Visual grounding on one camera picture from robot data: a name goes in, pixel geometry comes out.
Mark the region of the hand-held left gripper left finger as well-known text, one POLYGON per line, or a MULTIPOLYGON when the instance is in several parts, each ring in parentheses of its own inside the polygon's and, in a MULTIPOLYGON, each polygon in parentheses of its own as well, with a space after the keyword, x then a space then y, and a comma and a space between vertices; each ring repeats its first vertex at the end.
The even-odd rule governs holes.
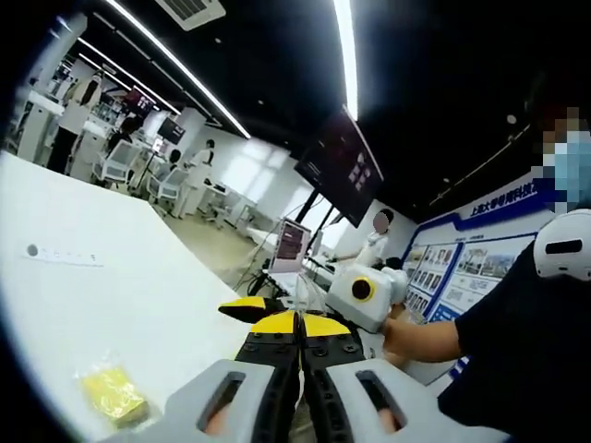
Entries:
POLYGON ((219 360, 165 403, 163 416, 108 442, 286 442, 299 398, 295 311, 255 324, 233 360, 219 360))

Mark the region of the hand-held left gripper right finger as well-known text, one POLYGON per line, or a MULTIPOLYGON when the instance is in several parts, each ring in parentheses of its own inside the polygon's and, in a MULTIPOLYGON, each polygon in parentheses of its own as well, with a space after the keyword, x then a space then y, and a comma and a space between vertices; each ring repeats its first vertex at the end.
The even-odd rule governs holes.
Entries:
POLYGON ((300 319, 304 394, 319 442, 504 442, 496 429, 461 425, 429 390, 385 360, 364 357, 340 322, 300 319))

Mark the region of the person's right hand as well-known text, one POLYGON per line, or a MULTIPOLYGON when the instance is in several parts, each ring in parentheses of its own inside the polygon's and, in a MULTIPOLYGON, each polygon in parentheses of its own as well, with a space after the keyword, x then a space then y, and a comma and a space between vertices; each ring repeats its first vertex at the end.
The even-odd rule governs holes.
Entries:
POLYGON ((403 304, 393 305, 382 324, 384 358, 399 369, 404 369, 410 358, 404 352, 404 339, 410 326, 414 326, 412 312, 403 304))

